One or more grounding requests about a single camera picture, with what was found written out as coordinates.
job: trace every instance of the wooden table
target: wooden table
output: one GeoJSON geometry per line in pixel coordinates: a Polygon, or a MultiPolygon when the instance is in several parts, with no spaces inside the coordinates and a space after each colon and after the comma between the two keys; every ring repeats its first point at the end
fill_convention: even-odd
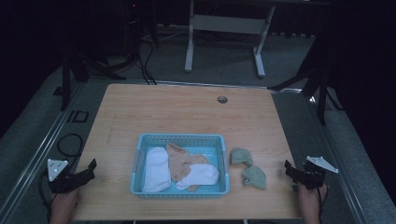
{"type": "Polygon", "coordinates": [[[81,188],[74,220],[299,218],[285,175],[293,163],[271,93],[266,89],[111,84],[97,113],[78,171],[97,160],[96,178],[81,188]],[[218,102],[219,96],[228,99],[218,102]],[[251,152],[267,189],[243,186],[244,164],[229,165],[230,192],[220,199],[139,199],[130,191],[142,133],[218,133],[228,156],[251,152]]]}

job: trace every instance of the tan fabric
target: tan fabric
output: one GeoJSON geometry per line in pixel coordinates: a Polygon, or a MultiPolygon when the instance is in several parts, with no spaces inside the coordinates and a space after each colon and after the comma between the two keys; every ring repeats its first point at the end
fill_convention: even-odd
{"type": "MultiPolygon", "coordinates": [[[[180,181],[182,178],[186,177],[191,171],[190,165],[208,164],[207,158],[204,155],[190,155],[186,149],[178,147],[173,143],[168,143],[166,145],[166,152],[169,156],[169,169],[173,181],[180,181]]],[[[187,190],[196,191],[198,187],[197,185],[193,185],[187,188],[187,190]]]]}

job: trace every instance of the dark background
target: dark background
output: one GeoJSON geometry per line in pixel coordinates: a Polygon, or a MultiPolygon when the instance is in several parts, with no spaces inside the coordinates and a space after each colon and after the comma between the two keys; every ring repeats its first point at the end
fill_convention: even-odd
{"type": "MultiPolygon", "coordinates": [[[[279,7],[270,33],[315,35],[304,60],[315,67],[336,55],[330,84],[351,119],[375,169],[393,200],[396,186],[394,115],[396,25],[392,1],[338,1],[346,9],[279,7]]],[[[0,3],[0,136],[22,112],[45,78],[61,65],[60,46],[68,43],[96,61],[124,55],[131,45],[124,0],[5,0],[0,3]]],[[[213,3],[196,11],[212,13],[213,3]]],[[[189,1],[156,1],[156,21],[187,25],[189,1]]],[[[263,18],[266,7],[220,3],[216,15],[263,18]]]]}

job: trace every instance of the black curtain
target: black curtain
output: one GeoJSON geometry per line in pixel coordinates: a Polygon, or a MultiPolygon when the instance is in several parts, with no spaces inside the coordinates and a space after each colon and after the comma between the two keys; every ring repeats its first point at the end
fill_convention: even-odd
{"type": "Polygon", "coordinates": [[[0,8],[3,136],[47,76],[61,66],[61,40],[96,61],[106,63],[106,56],[88,0],[5,0],[0,8]]]}
{"type": "Polygon", "coordinates": [[[329,85],[355,127],[393,202],[396,202],[396,21],[393,1],[345,1],[332,10],[299,75],[318,78],[329,66],[329,85]]]}

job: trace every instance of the robotic hand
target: robotic hand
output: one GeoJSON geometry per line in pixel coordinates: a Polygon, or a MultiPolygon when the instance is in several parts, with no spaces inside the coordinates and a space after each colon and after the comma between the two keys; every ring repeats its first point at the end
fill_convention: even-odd
{"type": "Polygon", "coordinates": [[[48,160],[49,188],[52,193],[70,192],[95,178],[93,170],[96,168],[96,159],[91,161],[88,169],[75,175],[69,174],[67,169],[64,169],[67,164],[67,161],[48,160]]]}
{"type": "Polygon", "coordinates": [[[290,162],[285,161],[286,175],[288,175],[294,183],[300,182],[306,186],[306,189],[316,189],[323,185],[326,170],[338,174],[338,169],[326,162],[323,157],[314,158],[307,157],[302,171],[293,168],[290,162]]]}

